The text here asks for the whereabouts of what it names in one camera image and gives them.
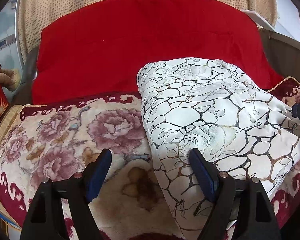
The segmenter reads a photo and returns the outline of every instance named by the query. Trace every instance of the folded blanket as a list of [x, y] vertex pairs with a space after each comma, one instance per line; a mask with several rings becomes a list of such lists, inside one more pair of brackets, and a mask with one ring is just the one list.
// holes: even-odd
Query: folded blanket
[[300, 159], [300, 121], [235, 65], [201, 58], [149, 63], [137, 83], [155, 174], [188, 240], [197, 238], [211, 207], [189, 165], [190, 149], [235, 178], [260, 178], [268, 195]]

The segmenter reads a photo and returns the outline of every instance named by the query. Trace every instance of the bed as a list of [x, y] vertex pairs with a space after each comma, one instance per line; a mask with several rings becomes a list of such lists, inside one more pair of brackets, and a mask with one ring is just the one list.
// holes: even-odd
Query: bed
[[[74, 48], [85, 57], [74, 56]], [[28, 80], [31, 105], [14, 106], [0, 124], [0, 212], [22, 226], [47, 163], [58, 162], [49, 175], [64, 179], [108, 147], [116, 153], [114, 166], [101, 198], [90, 206], [104, 238], [181, 239], [186, 233], [170, 216], [152, 172], [136, 76], [149, 62], [189, 56], [237, 65], [257, 86], [273, 89], [278, 100], [284, 101], [286, 93], [289, 102], [300, 100], [300, 83], [293, 79], [284, 87], [283, 77], [270, 67], [263, 53], [255, 23], [231, 6], [216, 0], [105, 0], [91, 4], [42, 31], [37, 78], [33, 83], [32, 78]], [[122, 133], [111, 140], [98, 139], [110, 133], [112, 126], [120, 127], [122, 120], [129, 120]], [[5, 155], [5, 143], [17, 150]], [[150, 190], [136, 190], [144, 184]], [[269, 197], [282, 226], [300, 203], [300, 160]], [[76, 239], [71, 214], [63, 204], [69, 236]], [[206, 218], [209, 210], [201, 215]]]

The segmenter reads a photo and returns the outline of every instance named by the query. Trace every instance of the blue gripper pad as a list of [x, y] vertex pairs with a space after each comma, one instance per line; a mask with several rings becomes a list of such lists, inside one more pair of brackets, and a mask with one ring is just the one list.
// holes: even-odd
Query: blue gripper pad
[[197, 148], [190, 151], [189, 161], [204, 196], [215, 203], [219, 186], [217, 168], [207, 162]]
[[98, 196], [102, 184], [111, 166], [111, 162], [111, 151], [108, 149], [104, 149], [96, 160], [94, 171], [89, 175], [90, 179], [86, 182], [86, 200], [88, 203], [90, 203], [94, 198]]

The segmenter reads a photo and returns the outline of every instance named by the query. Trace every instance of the stuffed toy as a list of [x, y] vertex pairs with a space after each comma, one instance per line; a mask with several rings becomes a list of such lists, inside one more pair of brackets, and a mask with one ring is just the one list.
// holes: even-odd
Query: stuffed toy
[[21, 77], [17, 69], [2, 69], [0, 64], [0, 84], [9, 91], [14, 91], [20, 85]]

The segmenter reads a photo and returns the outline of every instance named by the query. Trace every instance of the red comforter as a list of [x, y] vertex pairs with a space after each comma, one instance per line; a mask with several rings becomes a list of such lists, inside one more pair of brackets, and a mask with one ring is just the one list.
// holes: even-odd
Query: red comforter
[[263, 89], [282, 77], [269, 66], [255, 23], [216, 0], [105, 0], [42, 31], [34, 104], [109, 91], [138, 91], [148, 62], [222, 59]]

